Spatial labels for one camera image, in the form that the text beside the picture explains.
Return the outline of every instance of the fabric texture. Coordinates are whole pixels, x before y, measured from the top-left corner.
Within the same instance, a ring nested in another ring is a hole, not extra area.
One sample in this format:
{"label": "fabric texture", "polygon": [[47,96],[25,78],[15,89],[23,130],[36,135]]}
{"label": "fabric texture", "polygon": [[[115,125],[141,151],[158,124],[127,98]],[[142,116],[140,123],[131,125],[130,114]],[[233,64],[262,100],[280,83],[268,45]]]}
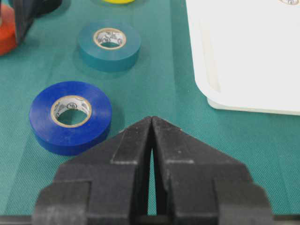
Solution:
{"label": "fabric texture", "polygon": [[[129,71],[99,72],[80,58],[80,30],[103,19],[126,22],[140,33],[140,56]],[[159,116],[245,163],[266,189],[274,213],[300,213],[300,117],[218,111],[208,105],[194,79],[184,0],[127,5],[64,0],[36,19],[21,46],[0,58],[0,214],[31,214],[39,191],[70,159],[37,143],[28,114],[40,91],[71,80],[96,85],[109,97],[110,137],[145,116]]]}

